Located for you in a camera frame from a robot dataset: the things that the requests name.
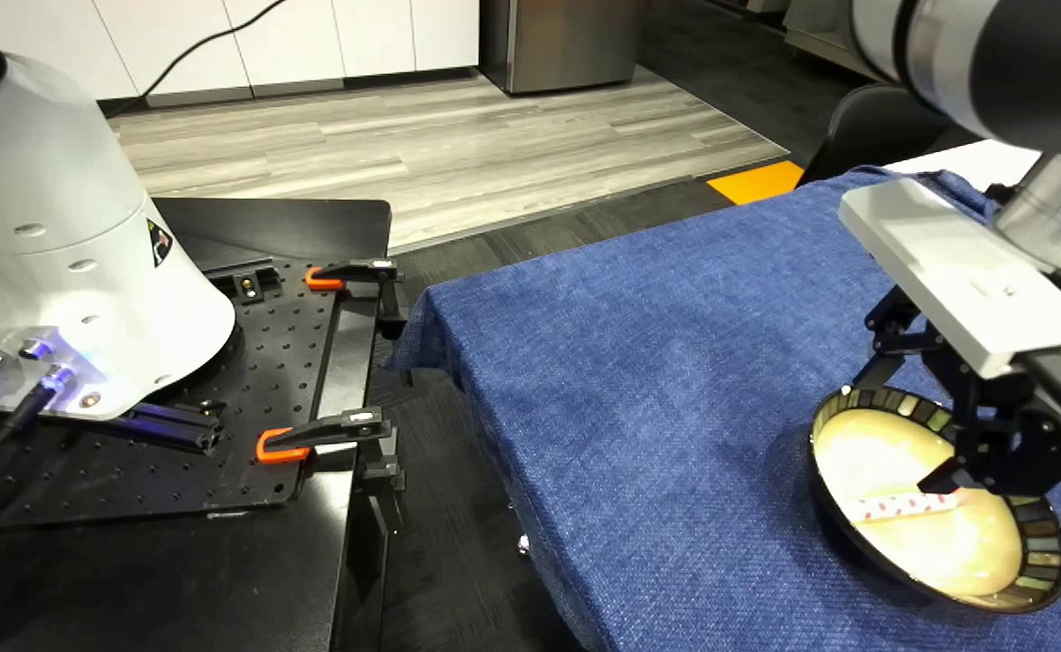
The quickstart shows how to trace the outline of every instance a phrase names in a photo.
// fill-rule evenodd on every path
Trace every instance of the orange object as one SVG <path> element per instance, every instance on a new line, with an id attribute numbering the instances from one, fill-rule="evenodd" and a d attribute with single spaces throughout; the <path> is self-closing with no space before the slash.
<path id="1" fill-rule="evenodd" d="M 310 293 L 349 293 L 349 283 L 340 276 L 334 276 L 328 270 L 308 270 L 303 286 Z"/>
<path id="2" fill-rule="evenodd" d="M 310 458 L 310 451 L 271 451 L 271 441 L 281 435 L 292 435 L 292 428 L 261 430 L 261 438 L 253 441 L 253 461 L 264 469 L 300 469 Z"/>
<path id="3" fill-rule="evenodd" d="M 710 188 L 731 200 L 736 208 L 748 208 L 748 203 L 789 196 L 799 177 L 803 172 L 798 165 L 777 160 L 766 166 L 748 166 L 740 173 L 712 177 Z"/>

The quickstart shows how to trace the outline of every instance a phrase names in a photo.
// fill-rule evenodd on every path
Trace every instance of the wooden floor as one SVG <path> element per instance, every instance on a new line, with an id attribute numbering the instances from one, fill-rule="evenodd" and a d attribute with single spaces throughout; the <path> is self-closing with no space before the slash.
<path id="1" fill-rule="evenodd" d="M 648 68 L 626 89 L 518 103 L 463 75 L 112 129 L 151 196 L 386 200 L 393 253 L 786 158 Z"/>

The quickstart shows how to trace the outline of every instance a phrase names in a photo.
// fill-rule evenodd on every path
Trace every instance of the paper plate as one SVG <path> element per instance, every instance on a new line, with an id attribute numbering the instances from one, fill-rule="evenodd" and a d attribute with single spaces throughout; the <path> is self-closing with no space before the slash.
<path id="1" fill-rule="evenodd" d="M 1061 595 L 1061 522 L 1042 496 L 920 492 L 951 458 L 951 415 L 897 391 L 839 391 L 811 428 L 819 509 L 865 557 L 916 595 L 1031 613 Z"/>

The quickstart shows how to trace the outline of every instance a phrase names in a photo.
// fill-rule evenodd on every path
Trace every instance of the black breadboard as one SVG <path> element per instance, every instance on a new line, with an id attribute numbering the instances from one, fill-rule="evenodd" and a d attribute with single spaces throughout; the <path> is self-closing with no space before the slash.
<path id="1" fill-rule="evenodd" d="M 185 409 L 221 403 L 211 453 L 118 428 L 39 421 L 0 446 L 0 531 L 286 504 L 297 470 L 256 469 L 264 428 L 314 416 L 338 301 L 303 293 L 303 265 L 275 265 L 281 286 L 238 310 L 230 346 L 179 391 Z"/>

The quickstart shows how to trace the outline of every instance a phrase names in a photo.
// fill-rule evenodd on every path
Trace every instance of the table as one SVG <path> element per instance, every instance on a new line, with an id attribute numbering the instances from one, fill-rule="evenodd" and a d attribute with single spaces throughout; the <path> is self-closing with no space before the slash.
<path id="1" fill-rule="evenodd" d="M 204 270 L 386 253 L 386 203 L 160 203 Z M 364 405 L 375 299 L 343 301 L 320 415 Z M 0 650 L 349 650 L 352 470 L 280 511 L 0 534 Z"/>
<path id="2" fill-rule="evenodd" d="M 879 177 L 512 265 L 415 305 L 393 366 L 459 381 L 588 650 L 1061 650 L 1061 603 L 1017 621 L 909 610 L 824 552 L 806 424 L 869 359 L 863 316 L 890 286 L 838 208 Z M 934 394 L 922 372 L 897 383 Z"/>

